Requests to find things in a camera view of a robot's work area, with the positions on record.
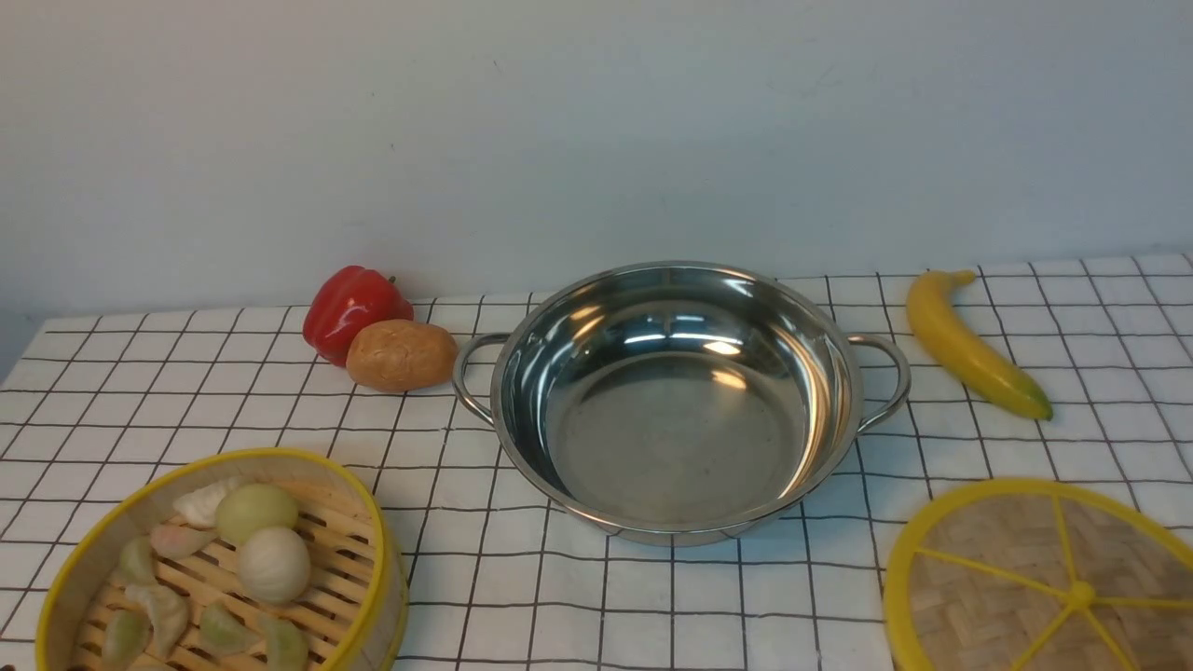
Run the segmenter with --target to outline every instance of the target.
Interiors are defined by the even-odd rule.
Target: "fake fruit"
[[[159,524],[149,530],[149,546],[162,559],[183,559],[216,540],[215,531],[199,531],[190,527]]]
[[[459,347],[431,324],[391,319],[366,326],[348,350],[348,375],[358,384],[398,394],[451,380]]]
[[[196,529],[210,529],[216,525],[216,509],[220,501],[239,487],[252,482],[243,475],[233,475],[217,480],[193,492],[187,492],[174,500],[174,510],[187,524]]]
[[[260,636],[241,624],[220,602],[209,604],[199,616],[199,645],[216,657],[245,652],[258,640]]]
[[[907,321],[923,349],[966,387],[991,404],[1028,419],[1052,419],[1039,384],[987,345],[953,312],[952,293],[973,282],[972,271],[929,270],[907,294]]]
[[[292,529],[270,527],[236,549],[236,577],[245,592],[272,605],[293,601],[310,581],[310,553]]]
[[[153,574],[153,546],[149,544],[149,536],[137,536],[125,543],[117,566],[124,579],[134,585],[157,584],[157,578]]]
[[[344,367],[360,330],[387,319],[414,319],[414,307],[391,279],[350,265],[323,283],[303,320],[302,337],[319,356]]]
[[[160,658],[169,657],[174,644],[183,638],[190,622],[191,609],[186,599],[165,585],[129,585],[124,596],[149,614],[153,626],[153,653]]]
[[[149,618],[135,610],[117,610],[104,630],[104,671],[124,671],[148,645]]]
[[[262,612],[258,624],[265,634],[267,671],[298,671],[307,667],[307,639],[293,622]]]
[[[216,509],[216,531],[234,546],[248,540],[258,529],[298,523],[298,501],[289,492],[268,482],[253,482],[234,491]]]

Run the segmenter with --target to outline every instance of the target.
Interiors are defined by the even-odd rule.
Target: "stainless steel pot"
[[[477,347],[501,343],[490,411],[464,370]],[[851,345],[898,370],[894,396],[865,418]],[[674,261],[563,289],[513,333],[468,343],[452,383],[551,500],[610,534],[693,546],[810,492],[855,433],[898,410],[910,369],[888,340],[845,336],[777,282]]]

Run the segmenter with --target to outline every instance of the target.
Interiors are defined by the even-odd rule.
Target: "dumpling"
[[[124,596],[149,614],[154,655],[160,659],[169,657],[169,651],[183,638],[191,618],[186,599],[165,585],[129,585]]]
[[[104,630],[100,659],[104,671],[124,671],[149,645],[149,621],[143,612],[117,610]]]
[[[293,622],[262,612],[258,623],[265,634],[265,667],[268,671],[307,669],[307,639]]]
[[[157,556],[183,559],[203,549],[216,540],[215,531],[199,531],[174,524],[159,524],[149,531],[149,544]]]
[[[186,523],[198,529],[210,529],[216,525],[216,509],[234,490],[248,485],[253,480],[246,475],[233,475],[183,494],[174,500],[174,510],[186,519]]]
[[[118,566],[124,579],[134,585],[156,585],[153,575],[153,548],[148,536],[137,536],[120,549]]]
[[[216,657],[245,652],[260,636],[241,624],[220,602],[203,609],[199,617],[199,645]]]

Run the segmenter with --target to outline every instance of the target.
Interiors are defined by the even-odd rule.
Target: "grid tablecloth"
[[[105,512],[179,464],[261,445],[328,455],[373,490],[412,571],[397,664],[420,671],[890,670],[891,543],[931,498],[991,476],[1076,482],[1193,542],[1188,256],[988,266],[958,294],[969,324],[1046,389],[1049,423],[975,400],[931,363],[901,304],[911,279],[785,281],[843,330],[898,343],[909,406],[781,519],[674,550],[549,506],[449,388],[353,386],[303,343],[304,307],[50,320],[0,387],[0,664],[33,667],[45,590]],[[513,328],[545,296],[418,312],[465,339]],[[469,369],[474,392],[495,355]],[[858,355],[877,404],[894,369]]]

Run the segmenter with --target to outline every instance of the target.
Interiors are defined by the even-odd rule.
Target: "yellow lid spoke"
[[[1069,542],[1069,525],[1061,510],[1061,497],[1052,495],[1052,512],[1056,515],[1056,531],[1061,535],[1061,549],[1064,550],[1064,567],[1069,571],[1069,581],[1077,581],[1077,562],[1073,559],[1073,543]]]
[[[1044,645],[1049,641],[1049,639],[1052,638],[1052,634],[1055,634],[1061,628],[1061,626],[1064,624],[1064,621],[1068,620],[1070,615],[1073,615],[1073,611],[1074,609],[1071,605],[1065,607],[1064,610],[1062,610],[1056,617],[1053,617],[1052,621],[1047,623],[1047,627],[1045,627],[1044,630],[1040,632],[1040,635],[1036,636],[1036,640],[1032,641],[1032,645],[1031,647],[1027,648],[1027,652],[1019,655],[1019,659],[1016,659],[1015,663],[1010,666],[1010,671],[1020,671],[1020,669],[1026,666],[1027,663],[1031,661],[1033,657],[1036,657],[1036,653],[1039,652],[1040,648],[1043,648]]]
[[[1193,601],[1179,599],[1137,599],[1131,597],[1098,597],[1094,605],[1113,605],[1117,608],[1167,608],[1173,610],[1193,610]]]
[[[997,578],[1002,578],[1003,580],[1010,580],[1012,583],[1018,583],[1018,584],[1020,584],[1020,585],[1022,585],[1025,587],[1031,587],[1031,589],[1033,589],[1033,590],[1036,590],[1038,592],[1044,592],[1044,593],[1051,595],[1051,596],[1053,596],[1056,598],[1064,598],[1065,597],[1065,593],[1062,592],[1061,590],[1057,590],[1056,587],[1050,587],[1050,586],[1045,585],[1044,583],[1039,583],[1037,580],[1032,580],[1031,578],[1025,578],[1025,577],[1022,577],[1022,575],[1020,575],[1018,573],[1012,573],[1010,571],[1007,571],[1005,568],[999,568],[997,566],[990,566],[989,564],[983,564],[981,561],[973,561],[972,559],[966,559],[966,558],[960,556],[960,555],[956,555],[956,554],[947,553],[947,552],[934,550],[934,549],[931,549],[931,548],[922,548],[921,547],[921,548],[916,548],[915,552],[919,553],[919,554],[922,554],[925,556],[931,556],[933,559],[939,559],[940,561],[947,561],[948,564],[956,564],[958,566],[964,566],[965,568],[971,568],[973,571],[981,571],[982,573],[987,573],[989,575],[995,575]]]
[[[1094,616],[1094,614],[1088,610],[1082,610],[1081,614],[1086,616],[1086,620],[1089,620],[1089,624],[1094,628],[1095,632],[1098,632],[1098,635],[1102,638],[1102,641],[1106,644],[1106,647],[1111,648],[1111,654],[1113,654],[1114,658],[1119,660],[1119,664],[1123,665],[1123,669],[1126,669],[1127,671],[1138,671],[1135,666],[1135,663],[1132,663],[1131,658],[1127,657],[1125,652],[1123,652],[1123,648],[1119,647],[1118,641],[1115,641],[1114,636],[1112,636],[1111,633],[1106,630],[1106,627],[1101,623],[1101,621],[1099,621],[1098,617]]]

